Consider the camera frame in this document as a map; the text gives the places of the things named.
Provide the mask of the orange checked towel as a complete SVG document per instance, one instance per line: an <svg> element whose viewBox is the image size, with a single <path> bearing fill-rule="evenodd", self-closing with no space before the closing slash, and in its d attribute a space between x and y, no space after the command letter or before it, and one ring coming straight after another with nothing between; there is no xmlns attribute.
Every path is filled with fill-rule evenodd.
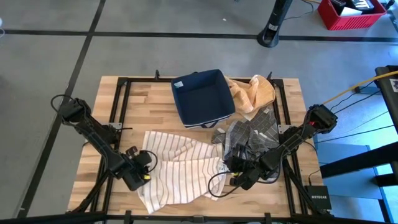
<svg viewBox="0 0 398 224"><path fill-rule="evenodd" d="M252 120L257 112L271 104L275 98L275 89L265 77L254 75L249 83L225 77L233 97L236 112L247 120Z"/></svg>

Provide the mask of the white brown-striped towel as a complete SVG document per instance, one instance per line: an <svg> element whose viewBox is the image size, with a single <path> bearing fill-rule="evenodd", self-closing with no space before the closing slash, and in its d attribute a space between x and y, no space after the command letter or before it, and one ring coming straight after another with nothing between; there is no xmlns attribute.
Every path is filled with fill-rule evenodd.
<svg viewBox="0 0 398 224"><path fill-rule="evenodd" d="M142 145L157 158L149 183L137 191L148 213L166 205L186 204L204 196L217 200L225 182L223 145L184 136L147 131Z"/></svg>

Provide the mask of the black diagonal beam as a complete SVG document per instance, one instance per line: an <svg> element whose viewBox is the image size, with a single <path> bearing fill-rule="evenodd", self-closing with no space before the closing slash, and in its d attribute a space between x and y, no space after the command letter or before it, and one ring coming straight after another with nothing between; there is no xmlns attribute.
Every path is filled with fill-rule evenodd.
<svg viewBox="0 0 398 224"><path fill-rule="evenodd" d="M398 162L398 141L320 167L325 178Z"/></svg>

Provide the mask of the black keyboard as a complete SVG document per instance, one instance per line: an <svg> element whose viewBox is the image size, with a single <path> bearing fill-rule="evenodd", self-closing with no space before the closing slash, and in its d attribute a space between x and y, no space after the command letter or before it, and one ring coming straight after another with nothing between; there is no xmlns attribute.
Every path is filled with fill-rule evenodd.
<svg viewBox="0 0 398 224"><path fill-rule="evenodd" d="M374 4L370 0L350 0L354 9L359 11L372 11Z"/></svg>

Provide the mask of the grey floor power strip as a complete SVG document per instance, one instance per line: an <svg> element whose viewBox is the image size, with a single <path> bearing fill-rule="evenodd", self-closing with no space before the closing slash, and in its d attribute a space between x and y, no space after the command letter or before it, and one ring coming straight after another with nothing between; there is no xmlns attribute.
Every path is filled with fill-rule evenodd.
<svg viewBox="0 0 398 224"><path fill-rule="evenodd" d="M364 95L380 95L381 91L376 86L359 86L354 89L354 93L356 94L364 94Z"/></svg>

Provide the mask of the black rig crossbar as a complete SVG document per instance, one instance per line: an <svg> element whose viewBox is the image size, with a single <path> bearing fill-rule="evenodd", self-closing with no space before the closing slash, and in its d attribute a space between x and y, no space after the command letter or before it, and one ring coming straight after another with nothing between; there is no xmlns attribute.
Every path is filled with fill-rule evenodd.
<svg viewBox="0 0 398 224"><path fill-rule="evenodd" d="M94 222L105 222L108 220L122 220L124 224L133 224L134 221L167 221L167 222L259 222L271 224L296 223L296 224L392 224L386 222L375 222L368 220L355 220L349 218L336 218L330 215L302 215L294 214L291 217L272 217L265 213L261 217L207 217L194 216L151 216L133 215L127 211L124 215L108 215L104 212L88 213L65 213L61 215L46 215L39 217L10 218L0 220L0 224L88 224Z"/></svg>

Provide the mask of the black Netgear network switch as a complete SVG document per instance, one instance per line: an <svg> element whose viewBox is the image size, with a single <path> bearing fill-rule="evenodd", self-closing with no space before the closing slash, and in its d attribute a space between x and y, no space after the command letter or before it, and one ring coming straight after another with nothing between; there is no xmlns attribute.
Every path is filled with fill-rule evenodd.
<svg viewBox="0 0 398 224"><path fill-rule="evenodd" d="M327 186L306 185L305 190L308 192L312 202L319 209L331 210L331 202Z"/></svg>

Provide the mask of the grey white-checked towel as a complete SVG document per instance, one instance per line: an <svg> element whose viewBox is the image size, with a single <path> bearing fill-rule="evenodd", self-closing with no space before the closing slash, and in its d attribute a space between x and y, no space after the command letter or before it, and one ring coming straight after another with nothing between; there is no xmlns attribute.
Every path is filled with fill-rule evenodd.
<svg viewBox="0 0 398 224"><path fill-rule="evenodd" d="M242 159L254 160L262 152L266 152L279 145L277 120L273 106L261 108L252 120L234 120L227 130L218 128L212 138L213 144L223 145L223 159L234 156L237 144L249 146L249 157Z"/></svg>

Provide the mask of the red plastic crate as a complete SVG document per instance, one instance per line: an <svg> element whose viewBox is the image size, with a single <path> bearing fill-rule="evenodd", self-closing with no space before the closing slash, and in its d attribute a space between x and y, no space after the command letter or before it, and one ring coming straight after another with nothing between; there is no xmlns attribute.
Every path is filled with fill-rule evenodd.
<svg viewBox="0 0 398 224"><path fill-rule="evenodd" d="M318 6L318 13L328 30L367 29L386 14L384 6L378 0L370 0L374 5L372 14L341 17L333 7L331 0L322 0Z"/></svg>

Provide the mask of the white box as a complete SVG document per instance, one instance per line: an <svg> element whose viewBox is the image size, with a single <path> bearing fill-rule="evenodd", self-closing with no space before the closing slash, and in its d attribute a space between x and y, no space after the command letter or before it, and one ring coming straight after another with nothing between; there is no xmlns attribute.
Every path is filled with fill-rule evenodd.
<svg viewBox="0 0 398 224"><path fill-rule="evenodd" d="M340 17L360 16L363 12L351 7L343 7L340 12Z"/></svg>

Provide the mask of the black equipment rack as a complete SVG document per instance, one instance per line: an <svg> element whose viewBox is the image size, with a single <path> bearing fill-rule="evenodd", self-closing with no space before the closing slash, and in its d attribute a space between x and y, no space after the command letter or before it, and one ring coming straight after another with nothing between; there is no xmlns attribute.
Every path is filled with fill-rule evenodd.
<svg viewBox="0 0 398 224"><path fill-rule="evenodd" d="M393 125L398 134L398 65L375 69L376 86L380 89Z"/></svg>

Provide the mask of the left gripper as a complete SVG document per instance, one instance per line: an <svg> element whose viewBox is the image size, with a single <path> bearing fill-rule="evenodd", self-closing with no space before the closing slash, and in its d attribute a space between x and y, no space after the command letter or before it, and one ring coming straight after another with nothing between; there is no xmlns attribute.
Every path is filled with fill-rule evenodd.
<svg viewBox="0 0 398 224"><path fill-rule="evenodd" d="M120 176L126 184L130 184L129 189L135 191L147 183L143 179L142 164L135 153L138 151L136 146L132 146L126 150L126 154L122 154L124 164L122 165Z"/></svg>

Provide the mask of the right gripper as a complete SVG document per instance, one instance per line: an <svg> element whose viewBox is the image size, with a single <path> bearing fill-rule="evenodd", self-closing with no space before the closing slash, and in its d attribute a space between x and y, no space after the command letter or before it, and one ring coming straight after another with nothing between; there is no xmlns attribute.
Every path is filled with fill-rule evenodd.
<svg viewBox="0 0 398 224"><path fill-rule="evenodd" d="M237 144L234 148L234 156L249 157L249 146L247 144ZM255 160L242 159L242 169L239 175L232 176L229 184L234 187L241 187L249 190L259 179L267 180L270 177L270 169L264 162L265 155L257 157Z"/></svg>

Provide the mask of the black aluminium table frame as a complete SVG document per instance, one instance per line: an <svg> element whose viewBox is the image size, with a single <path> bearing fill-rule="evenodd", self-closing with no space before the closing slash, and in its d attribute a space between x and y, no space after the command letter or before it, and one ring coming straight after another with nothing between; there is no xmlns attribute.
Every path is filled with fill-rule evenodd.
<svg viewBox="0 0 398 224"><path fill-rule="evenodd" d="M120 151L131 146L139 149L143 145L146 131L178 134L188 138L210 143L217 128L226 129L239 114L221 121L214 128L186 129L180 121L171 91L172 78L115 77L104 76L93 106L93 116L101 123L115 121L123 127ZM277 90L277 103L274 103L277 122L280 124L300 125L305 114L302 91L297 78L274 79ZM70 197L68 209L72 210L86 197L99 179L103 168L101 156L89 144L83 147L76 179ZM303 184L310 173L318 170L318 158L315 150L308 144L300 146L296 155L288 160L296 175L301 174ZM214 201L201 196L188 204L166 205L153 214L148 214L137 192L131 192L122 180L105 182L89 211L102 212L110 220L132 221L178 220L178 221L265 221L270 214L276 220L287 222L292 215L306 214L311 210L299 194L298 188L287 175L274 184L256 184L250 190L237 189L227 197Z"/></svg>

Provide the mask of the navy white striped fabric bin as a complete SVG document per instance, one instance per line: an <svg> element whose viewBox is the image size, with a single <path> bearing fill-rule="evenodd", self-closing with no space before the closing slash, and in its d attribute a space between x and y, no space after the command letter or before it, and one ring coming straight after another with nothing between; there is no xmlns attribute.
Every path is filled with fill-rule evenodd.
<svg viewBox="0 0 398 224"><path fill-rule="evenodd" d="M235 113L221 70L194 72L171 79L174 102L185 128L212 128Z"/></svg>

